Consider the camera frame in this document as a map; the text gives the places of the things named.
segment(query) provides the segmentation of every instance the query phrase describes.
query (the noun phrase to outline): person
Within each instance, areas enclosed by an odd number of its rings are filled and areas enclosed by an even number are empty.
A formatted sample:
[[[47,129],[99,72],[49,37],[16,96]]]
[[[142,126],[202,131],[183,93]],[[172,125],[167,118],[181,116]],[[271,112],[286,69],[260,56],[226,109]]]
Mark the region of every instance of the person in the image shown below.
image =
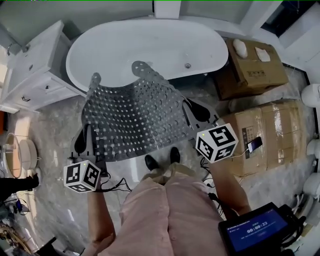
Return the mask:
[[[0,204],[18,191],[31,191],[39,186],[40,168],[28,170],[26,178],[0,178]]]
[[[220,256],[226,255],[218,231],[222,221],[208,187],[195,172],[180,164],[176,147],[170,152],[170,177],[165,177],[150,155],[145,163],[151,173],[126,197],[116,235],[103,193],[88,193],[88,229],[91,244],[82,256]],[[239,215],[251,208],[248,198],[223,161],[210,165],[217,196]]]

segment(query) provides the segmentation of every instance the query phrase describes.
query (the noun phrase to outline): drawer handle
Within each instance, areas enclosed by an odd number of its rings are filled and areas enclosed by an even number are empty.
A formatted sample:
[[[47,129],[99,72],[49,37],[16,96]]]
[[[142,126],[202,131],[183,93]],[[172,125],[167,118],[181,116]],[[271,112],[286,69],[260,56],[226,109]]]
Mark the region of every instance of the drawer handle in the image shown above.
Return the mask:
[[[29,102],[31,99],[26,99],[25,96],[21,98],[24,102]]]

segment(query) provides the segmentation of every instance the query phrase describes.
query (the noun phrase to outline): smartphone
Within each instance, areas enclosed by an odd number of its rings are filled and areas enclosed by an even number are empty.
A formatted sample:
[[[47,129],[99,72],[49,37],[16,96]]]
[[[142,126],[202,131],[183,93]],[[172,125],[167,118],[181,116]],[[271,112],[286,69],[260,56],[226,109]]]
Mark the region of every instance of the smartphone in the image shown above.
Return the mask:
[[[262,146],[262,139],[259,136],[259,137],[256,137],[254,140],[252,140],[251,142],[248,143],[249,152],[251,153],[252,151],[254,151],[257,148],[259,148],[260,146]]]

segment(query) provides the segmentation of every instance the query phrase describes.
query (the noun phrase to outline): printed label on box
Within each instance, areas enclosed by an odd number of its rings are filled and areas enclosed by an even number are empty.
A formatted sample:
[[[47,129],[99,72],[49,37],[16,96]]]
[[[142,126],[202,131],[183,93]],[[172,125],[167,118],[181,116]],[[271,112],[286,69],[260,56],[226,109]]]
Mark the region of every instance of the printed label on box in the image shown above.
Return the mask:
[[[247,71],[249,77],[265,77],[266,74],[263,70],[257,70],[257,71]]]

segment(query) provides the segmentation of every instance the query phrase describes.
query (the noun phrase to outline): cabinet drawer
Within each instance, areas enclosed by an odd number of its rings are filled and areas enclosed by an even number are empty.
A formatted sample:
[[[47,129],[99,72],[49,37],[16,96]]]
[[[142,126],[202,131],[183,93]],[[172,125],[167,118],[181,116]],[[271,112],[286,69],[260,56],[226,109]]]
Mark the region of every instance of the cabinet drawer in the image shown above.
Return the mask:
[[[45,94],[49,94],[55,90],[62,88],[63,85],[52,79],[51,77],[47,79],[46,82],[36,86],[34,89],[43,90]]]
[[[72,90],[66,87],[63,87],[63,88],[54,90],[51,93],[45,94],[41,99],[41,103],[39,103],[39,105],[37,105],[34,109],[37,110],[43,106],[62,101],[64,99],[67,99],[76,95],[77,94]]]
[[[32,108],[33,106],[38,105],[43,99],[44,95],[40,90],[31,90],[31,92],[20,93],[15,96],[13,103],[27,108]]]

